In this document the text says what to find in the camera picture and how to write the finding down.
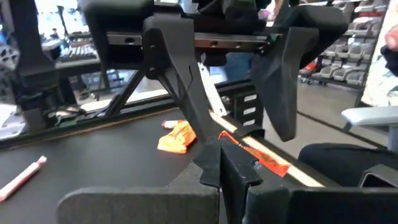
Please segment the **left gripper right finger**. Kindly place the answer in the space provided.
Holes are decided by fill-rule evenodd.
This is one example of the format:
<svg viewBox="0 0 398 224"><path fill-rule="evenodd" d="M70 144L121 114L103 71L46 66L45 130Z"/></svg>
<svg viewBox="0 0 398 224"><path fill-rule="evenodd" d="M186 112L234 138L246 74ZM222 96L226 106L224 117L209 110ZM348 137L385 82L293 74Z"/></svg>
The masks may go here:
<svg viewBox="0 0 398 224"><path fill-rule="evenodd" d="M220 140L229 223L397 223L393 188L307 187L281 177L228 138Z"/></svg>

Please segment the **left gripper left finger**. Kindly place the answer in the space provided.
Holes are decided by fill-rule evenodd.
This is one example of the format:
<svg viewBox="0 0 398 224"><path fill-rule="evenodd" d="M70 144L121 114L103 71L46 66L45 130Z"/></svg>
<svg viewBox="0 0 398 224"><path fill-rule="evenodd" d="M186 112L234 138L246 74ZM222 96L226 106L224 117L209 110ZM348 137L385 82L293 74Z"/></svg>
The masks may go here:
<svg viewBox="0 0 398 224"><path fill-rule="evenodd" d="M62 224L212 224L219 220L221 146L208 138L199 155L165 187L87 187L58 205Z"/></svg>

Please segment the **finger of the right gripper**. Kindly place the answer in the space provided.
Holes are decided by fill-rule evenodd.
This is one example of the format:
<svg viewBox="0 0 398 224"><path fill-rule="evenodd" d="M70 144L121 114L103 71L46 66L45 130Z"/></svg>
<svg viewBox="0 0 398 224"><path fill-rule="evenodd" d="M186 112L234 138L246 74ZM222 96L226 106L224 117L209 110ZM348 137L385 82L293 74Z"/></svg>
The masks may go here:
<svg viewBox="0 0 398 224"><path fill-rule="evenodd" d="M316 28L291 27L271 49L254 58L251 80L275 132L284 142L296 136L298 73L318 36Z"/></svg>
<svg viewBox="0 0 398 224"><path fill-rule="evenodd" d="M208 99L195 58L194 25L179 15L154 15L143 23L142 47L147 78L172 96L199 141L217 142Z"/></svg>

